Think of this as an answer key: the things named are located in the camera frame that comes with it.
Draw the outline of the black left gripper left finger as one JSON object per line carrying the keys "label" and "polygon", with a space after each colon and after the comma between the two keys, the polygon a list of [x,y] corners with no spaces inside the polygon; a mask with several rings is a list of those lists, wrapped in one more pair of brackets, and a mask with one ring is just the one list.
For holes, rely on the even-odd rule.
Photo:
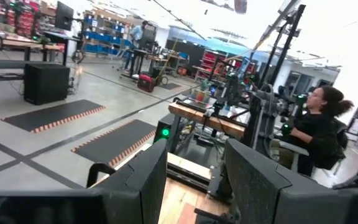
{"label": "black left gripper left finger", "polygon": [[167,178],[166,144],[166,140],[155,142],[94,186],[101,196],[88,223],[158,222]]}

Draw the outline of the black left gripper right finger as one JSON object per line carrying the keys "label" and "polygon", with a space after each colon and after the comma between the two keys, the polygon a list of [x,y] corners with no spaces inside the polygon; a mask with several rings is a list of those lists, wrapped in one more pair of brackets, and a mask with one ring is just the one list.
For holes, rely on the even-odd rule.
{"label": "black left gripper right finger", "polygon": [[358,224],[358,189],[329,189],[235,139],[224,152],[240,223]]}

